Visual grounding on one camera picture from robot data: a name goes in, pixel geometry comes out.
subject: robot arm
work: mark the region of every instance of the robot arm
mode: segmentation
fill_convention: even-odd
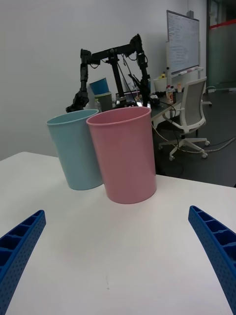
[[[89,64],[100,65],[101,60],[105,58],[108,58],[106,63],[110,63],[112,65],[118,93],[120,96],[120,103],[121,105],[125,106],[127,103],[124,96],[124,91],[122,88],[122,83],[121,83],[119,70],[118,70],[118,55],[124,54],[126,57],[129,57],[131,54],[135,52],[137,54],[137,62],[138,62],[139,68],[142,72],[142,79],[139,82],[136,77],[133,77],[132,75],[130,76],[135,81],[138,88],[140,89],[140,93],[143,96],[144,106],[147,106],[148,100],[149,100],[149,94],[150,94],[150,89],[148,87],[150,76],[147,73],[148,63],[146,61],[146,57],[143,51],[142,40],[140,38],[140,35],[137,34],[131,39],[130,43],[127,45],[107,49],[98,53],[91,54],[90,51],[81,49],[81,54],[80,54],[81,88],[78,91],[78,93],[75,94],[75,97],[73,99],[73,104],[66,108],[67,113],[74,112],[77,110],[82,110],[86,106],[86,104],[89,101],[88,93],[87,93],[88,65]]]

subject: pink cup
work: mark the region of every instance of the pink cup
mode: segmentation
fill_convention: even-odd
[[[136,203],[156,191],[151,110],[127,107],[87,119],[108,198]]]

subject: table surface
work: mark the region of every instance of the table surface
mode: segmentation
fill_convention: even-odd
[[[196,205],[235,231],[236,190],[156,180],[150,199],[121,205],[103,185],[71,190],[56,157],[1,161],[1,234],[39,209],[47,220],[7,315],[232,314],[188,211]]]
[[[173,108],[173,106],[177,106],[182,102],[183,99],[183,92],[182,93],[176,93],[176,103],[172,105],[167,104],[166,96],[160,97],[160,101],[163,103],[160,103],[159,106],[152,106],[151,108],[151,121],[154,121],[156,118],[161,117],[163,114],[168,112]]]

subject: white office chair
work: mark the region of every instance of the white office chair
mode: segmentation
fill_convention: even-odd
[[[181,140],[167,141],[159,144],[159,149],[162,149],[164,145],[178,144],[178,147],[187,146],[197,151],[201,151],[202,157],[206,158],[207,153],[204,149],[198,147],[195,142],[205,142],[205,145],[208,146],[210,142],[206,138],[185,138],[185,135],[195,132],[198,128],[206,123],[206,119],[203,114],[203,89],[207,78],[203,78],[196,81],[188,82],[185,85],[183,99],[178,117],[169,119],[164,114],[163,117],[166,121],[158,124],[157,129],[169,129],[176,131],[183,131],[181,135]],[[170,152],[170,161],[174,159],[173,154],[177,151],[177,148],[173,148]]]

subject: red stripe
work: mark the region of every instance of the red stripe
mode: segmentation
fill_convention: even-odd
[[[224,22],[224,23],[212,25],[212,26],[210,26],[210,30],[214,29],[214,28],[218,28],[220,26],[226,26],[226,25],[230,25],[230,24],[236,24],[236,19],[235,20],[230,20],[230,21],[227,21],[227,22]]]

